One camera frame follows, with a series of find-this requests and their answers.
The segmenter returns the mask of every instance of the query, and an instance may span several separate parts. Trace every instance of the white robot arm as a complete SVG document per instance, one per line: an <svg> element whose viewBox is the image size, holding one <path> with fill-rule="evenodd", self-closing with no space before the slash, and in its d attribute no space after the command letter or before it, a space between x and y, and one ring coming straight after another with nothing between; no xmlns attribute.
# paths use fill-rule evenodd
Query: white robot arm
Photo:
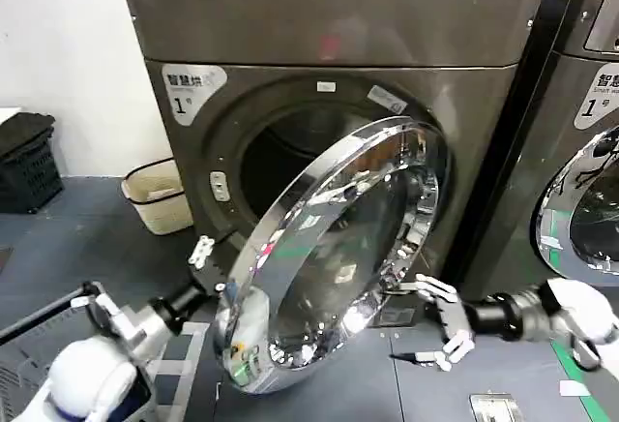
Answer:
<svg viewBox="0 0 619 422"><path fill-rule="evenodd" d="M392 355L395 359L450 371L475 348L476 335L498 335L507 341L556 341L582 370L605 368L619 380L619 319L608 300L583 282L550 279L516 294L465 303L452 286L418 274L414 283L400 284L392 294L411 292L436 306L445 345Z"/></svg>

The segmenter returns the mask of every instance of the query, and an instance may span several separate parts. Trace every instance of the black plastic crate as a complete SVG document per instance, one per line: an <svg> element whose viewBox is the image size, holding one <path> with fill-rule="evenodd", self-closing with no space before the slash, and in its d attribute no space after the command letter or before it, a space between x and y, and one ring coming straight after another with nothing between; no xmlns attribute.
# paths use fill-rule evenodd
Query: black plastic crate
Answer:
<svg viewBox="0 0 619 422"><path fill-rule="evenodd" d="M49 147L53 118L26 114L25 119L21 116L9 121L13 123L7 128L3 124L0 136L10 135L3 144L10 142L17 147L12 146L7 154L0 155L0 212L34 214L63 188ZM15 123L19 124L19 142L15 142ZM32 133L25 141L28 135L24 129Z"/></svg>

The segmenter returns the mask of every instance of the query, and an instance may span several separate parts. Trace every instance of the front-loading washing machine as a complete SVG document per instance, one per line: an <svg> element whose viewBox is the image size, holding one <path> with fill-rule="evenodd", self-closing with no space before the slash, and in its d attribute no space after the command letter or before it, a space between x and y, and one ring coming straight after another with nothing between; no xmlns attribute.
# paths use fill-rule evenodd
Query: front-loading washing machine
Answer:
<svg viewBox="0 0 619 422"><path fill-rule="evenodd" d="M197 231L224 273L304 168L397 115L445 143L417 143L442 164L415 270L440 271L539 2L128 0Z"/></svg>
<svg viewBox="0 0 619 422"><path fill-rule="evenodd" d="M619 0L543 0L535 27L506 103L518 122L497 127L507 159L490 147L499 170L476 184L450 273L470 298L560 275L616 302Z"/></svg>

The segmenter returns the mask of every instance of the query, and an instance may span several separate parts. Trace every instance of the dark gray floor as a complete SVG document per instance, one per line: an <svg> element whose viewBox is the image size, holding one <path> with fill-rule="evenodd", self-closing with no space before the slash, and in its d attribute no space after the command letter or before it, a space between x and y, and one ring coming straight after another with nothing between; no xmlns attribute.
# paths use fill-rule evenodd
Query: dark gray floor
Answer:
<svg viewBox="0 0 619 422"><path fill-rule="evenodd" d="M139 307L188 278L193 230L151 234L119 184L119 179L66 179L65 191L39 214L0 214L0 262L11 251L0 269L0 328L86 280L102 282L119 304ZM194 319L210 321L210 309ZM185 420L472 421L469 395L488 390L513 393L525 420L588 420L578 400L558 397L558 380L567 377L548 344L482 340L479 345L454 372L439 374L388 357L392 350L440 347L432 329L367 330L332 365L277 395L249 397L224 386L217 410L221 371L205 346ZM179 358L177 351L171 343L166 358ZM169 404L172 394L160 392L160 403Z"/></svg>
<svg viewBox="0 0 619 422"><path fill-rule="evenodd" d="M188 228L157 236L139 220L116 178L67 178L39 214L0 214L0 328L76 289L103 283L120 304L139 306L189 275L195 243Z"/></svg>

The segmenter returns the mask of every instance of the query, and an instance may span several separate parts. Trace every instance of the white sticker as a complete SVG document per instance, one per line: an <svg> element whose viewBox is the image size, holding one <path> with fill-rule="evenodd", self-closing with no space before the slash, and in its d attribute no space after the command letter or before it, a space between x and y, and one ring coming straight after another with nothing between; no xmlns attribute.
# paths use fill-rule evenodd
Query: white sticker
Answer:
<svg viewBox="0 0 619 422"><path fill-rule="evenodd" d="M402 114L408 106L406 101L401 100L393 93L388 92L386 89L381 88L378 85L371 87L368 93L368 99L389 109L394 114Z"/></svg>
<svg viewBox="0 0 619 422"><path fill-rule="evenodd" d="M77 296L71 300L71 307L73 309L82 308L90 304L90 298L88 296Z"/></svg>
<svg viewBox="0 0 619 422"><path fill-rule="evenodd" d="M303 223L301 224L301 226L299 227L300 230L305 230L306 228L310 228L311 226L315 226L316 223L320 220L320 216L308 216L307 219L305 219L303 221Z"/></svg>
<svg viewBox="0 0 619 422"><path fill-rule="evenodd" d="M162 75L172 114L184 126L192 124L204 103L228 80L220 66L165 64Z"/></svg>
<svg viewBox="0 0 619 422"><path fill-rule="evenodd" d="M316 81L316 91L320 93L335 93L336 83L334 81Z"/></svg>
<svg viewBox="0 0 619 422"><path fill-rule="evenodd" d="M619 64L602 66L574 119L574 126L585 130L619 107Z"/></svg>
<svg viewBox="0 0 619 422"><path fill-rule="evenodd" d="M584 384L576 380L560 380L559 381L559 394L561 396L591 396L588 388Z"/></svg>
<svg viewBox="0 0 619 422"><path fill-rule="evenodd" d="M554 248L555 250L563 250L561 243L559 243L559 240L557 240L554 236L542 235L540 237L540 241L543 245Z"/></svg>

